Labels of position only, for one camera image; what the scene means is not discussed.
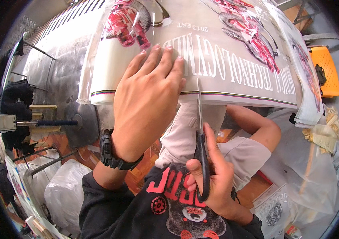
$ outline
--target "black t-shirt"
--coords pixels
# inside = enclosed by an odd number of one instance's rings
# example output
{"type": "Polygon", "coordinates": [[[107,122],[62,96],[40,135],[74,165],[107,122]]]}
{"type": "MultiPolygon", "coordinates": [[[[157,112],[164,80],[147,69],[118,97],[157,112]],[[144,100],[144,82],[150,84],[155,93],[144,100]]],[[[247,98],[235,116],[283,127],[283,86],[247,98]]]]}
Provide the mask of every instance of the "black t-shirt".
{"type": "Polygon", "coordinates": [[[126,184],[114,191],[102,188],[90,172],[82,179],[81,238],[264,238],[255,215],[241,227],[200,203],[196,191],[185,187],[188,177],[185,165],[153,167],[134,197],[126,184]]]}

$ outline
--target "black scissors handle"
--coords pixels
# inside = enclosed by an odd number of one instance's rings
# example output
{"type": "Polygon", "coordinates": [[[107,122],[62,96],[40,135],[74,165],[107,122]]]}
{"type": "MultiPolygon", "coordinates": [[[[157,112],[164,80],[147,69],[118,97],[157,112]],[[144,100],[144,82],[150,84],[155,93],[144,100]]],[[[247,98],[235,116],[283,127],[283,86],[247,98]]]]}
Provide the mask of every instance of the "black scissors handle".
{"type": "Polygon", "coordinates": [[[207,200],[210,191],[210,178],[209,178],[209,164],[207,158],[207,152],[204,146],[205,134],[196,131],[196,150],[194,158],[199,160],[201,168],[203,170],[203,195],[200,195],[199,188],[197,187],[197,199],[199,202],[207,200]]]}

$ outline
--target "gear logo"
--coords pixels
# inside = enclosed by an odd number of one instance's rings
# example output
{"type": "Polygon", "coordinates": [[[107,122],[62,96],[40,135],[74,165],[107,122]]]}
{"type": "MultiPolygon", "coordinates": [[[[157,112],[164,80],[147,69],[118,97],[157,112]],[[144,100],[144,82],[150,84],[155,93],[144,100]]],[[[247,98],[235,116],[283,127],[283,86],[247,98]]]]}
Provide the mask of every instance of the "gear logo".
{"type": "Polygon", "coordinates": [[[160,215],[167,210],[167,201],[165,198],[158,196],[151,201],[151,210],[154,214],[160,215]]]}

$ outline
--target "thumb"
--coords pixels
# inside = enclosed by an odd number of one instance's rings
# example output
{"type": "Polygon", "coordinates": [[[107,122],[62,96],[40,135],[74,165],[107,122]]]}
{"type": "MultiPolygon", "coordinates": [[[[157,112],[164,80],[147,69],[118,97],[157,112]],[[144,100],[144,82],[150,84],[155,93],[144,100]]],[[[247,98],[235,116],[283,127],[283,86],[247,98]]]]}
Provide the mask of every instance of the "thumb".
{"type": "Polygon", "coordinates": [[[203,171],[201,169],[201,163],[199,160],[192,159],[186,163],[187,169],[193,175],[197,186],[199,187],[200,194],[203,193],[203,171]]]}

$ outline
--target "bear graphic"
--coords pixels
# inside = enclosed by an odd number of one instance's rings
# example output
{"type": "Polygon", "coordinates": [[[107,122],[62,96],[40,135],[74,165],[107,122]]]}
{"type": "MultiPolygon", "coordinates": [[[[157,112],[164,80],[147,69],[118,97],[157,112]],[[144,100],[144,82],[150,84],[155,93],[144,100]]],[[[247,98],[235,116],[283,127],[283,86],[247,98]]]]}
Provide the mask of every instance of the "bear graphic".
{"type": "Polygon", "coordinates": [[[168,230],[182,239],[217,239],[226,230],[223,219],[197,199],[196,190],[189,192],[186,181],[189,171],[185,165],[171,164],[165,196],[168,201],[168,230]]]}

